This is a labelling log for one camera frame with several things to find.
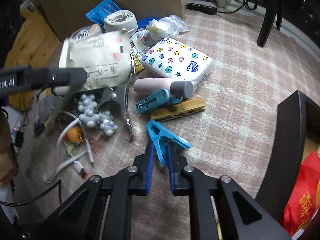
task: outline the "red pouch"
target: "red pouch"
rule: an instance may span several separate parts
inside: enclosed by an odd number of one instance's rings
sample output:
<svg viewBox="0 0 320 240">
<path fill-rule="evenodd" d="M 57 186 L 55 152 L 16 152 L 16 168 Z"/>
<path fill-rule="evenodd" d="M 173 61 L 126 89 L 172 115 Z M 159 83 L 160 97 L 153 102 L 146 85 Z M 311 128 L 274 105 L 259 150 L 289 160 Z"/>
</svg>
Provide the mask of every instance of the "red pouch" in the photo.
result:
<svg viewBox="0 0 320 240">
<path fill-rule="evenodd" d="M 296 184 L 279 223 L 293 236 L 320 207 L 320 156 L 312 152 L 301 164 Z"/>
</svg>

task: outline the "gray molecule-shaped toy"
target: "gray molecule-shaped toy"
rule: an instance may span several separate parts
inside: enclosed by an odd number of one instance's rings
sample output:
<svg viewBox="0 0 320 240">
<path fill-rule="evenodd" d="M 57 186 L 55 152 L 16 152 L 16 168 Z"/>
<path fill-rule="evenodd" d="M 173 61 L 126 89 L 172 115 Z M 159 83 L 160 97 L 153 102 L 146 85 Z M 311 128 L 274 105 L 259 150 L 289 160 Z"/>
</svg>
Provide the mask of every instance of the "gray molecule-shaped toy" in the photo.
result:
<svg viewBox="0 0 320 240">
<path fill-rule="evenodd" d="M 79 115 L 79 120 L 85 127 L 95 127 L 100 120 L 100 116 L 98 114 L 94 114 L 94 112 L 88 109 L 84 114 Z"/>
<path fill-rule="evenodd" d="M 100 120 L 98 123 L 103 123 L 104 120 L 113 120 L 113 116 L 111 115 L 110 111 L 101 112 L 98 113 L 98 115 L 100 116 Z"/>
<path fill-rule="evenodd" d="M 94 95 L 81 95 L 80 101 L 78 102 L 78 111 L 84 114 L 87 110 L 94 111 L 98 106 L 97 102 L 94 101 Z"/>
<path fill-rule="evenodd" d="M 118 130 L 118 126 L 112 120 L 108 119 L 105 119 L 103 123 L 100 124 L 100 128 L 101 133 L 108 136 L 113 135 L 116 132 L 116 130 Z"/>
</svg>

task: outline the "gray bottle cap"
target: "gray bottle cap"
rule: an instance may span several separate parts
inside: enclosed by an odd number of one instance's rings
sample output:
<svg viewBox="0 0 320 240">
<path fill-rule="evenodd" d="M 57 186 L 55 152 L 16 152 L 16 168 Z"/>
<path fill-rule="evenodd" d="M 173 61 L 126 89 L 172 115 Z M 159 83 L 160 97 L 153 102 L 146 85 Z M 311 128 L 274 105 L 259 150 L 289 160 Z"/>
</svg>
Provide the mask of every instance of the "gray bottle cap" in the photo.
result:
<svg viewBox="0 0 320 240">
<path fill-rule="evenodd" d="M 193 94 L 193 85 L 190 81 L 173 81 L 170 86 L 173 96 L 190 98 Z"/>
</svg>

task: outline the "teal clip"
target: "teal clip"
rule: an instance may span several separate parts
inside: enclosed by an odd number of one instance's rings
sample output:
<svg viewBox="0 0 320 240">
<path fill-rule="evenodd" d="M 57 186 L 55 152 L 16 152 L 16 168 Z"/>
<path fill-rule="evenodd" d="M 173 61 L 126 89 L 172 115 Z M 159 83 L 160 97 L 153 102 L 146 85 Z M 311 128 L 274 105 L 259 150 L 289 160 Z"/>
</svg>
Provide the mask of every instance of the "teal clip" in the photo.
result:
<svg viewBox="0 0 320 240">
<path fill-rule="evenodd" d="M 161 106 L 169 106 L 180 103 L 182 97 L 170 98 L 170 93 L 167 89 L 160 89 L 157 92 L 151 94 L 140 102 L 136 103 L 135 109 L 137 114 L 143 114 L 144 112 L 154 110 Z"/>
<path fill-rule="evenodd" d="M 153 141 L 156 147 L 158 159 L 164 166 L 167 166 L 167 161 L 165 160 L 166 147 L 164 146 L 164 144 L 168 139 L 171 139 L 172 141 L 186 149 L 189 149 L 191 147 L 191 144 L 187 140 L 169 131 L 161 123 L 156 122 L 155 120 L 149 121 L 146 124 L 146 128 L 150 139 Z"/>
</svg>

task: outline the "silver screw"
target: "silver screw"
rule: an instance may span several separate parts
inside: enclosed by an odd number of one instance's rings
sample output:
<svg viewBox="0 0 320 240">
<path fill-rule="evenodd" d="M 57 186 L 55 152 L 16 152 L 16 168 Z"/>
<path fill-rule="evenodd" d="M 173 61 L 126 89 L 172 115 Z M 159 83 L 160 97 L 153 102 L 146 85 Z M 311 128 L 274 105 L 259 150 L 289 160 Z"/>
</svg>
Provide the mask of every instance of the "silver screw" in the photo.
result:
<svg viewBox="0 0 320 240">
<path fill-rule="evenodd" d="M 138 170 L 138 168 L 137 168 L 136 166 L 129 166 L 129 167 L 127 168 L 127 170 L 128 170 L 129 172 L 134 173 L 134 172 L 136 172 L 136 171 Z"/>
<path fill-rule="evenodd" d="M 100 177 L 98 175 L 93 175 L 90 178 L 90 181 L 93 182 L 93 183 L 97 183 L 99 180 L 100 180 Z"/>
<path fill-rule="evenodd" d="M 183 167 L 183 169 L 186 171 L 186 172 L 192 172 L 193 171 L 193 167 L 191 165 L 186 165 Z"/>
<path fill-rule="evenodd" d="M 111 94 L 110 94 L 110 98 L 111 98 L 111 99 L 115 99 L 116 96 L 117 96 L 116 93 L 111 93 Z"/>
<path fill-rule="evenodd" d="M 228 175 L 223 175 L 221 177 L 221 180 L 224 182 L 224 183 L 229 183 L 231 181 L 231 178 L 228 176 Z"/>
</svg>

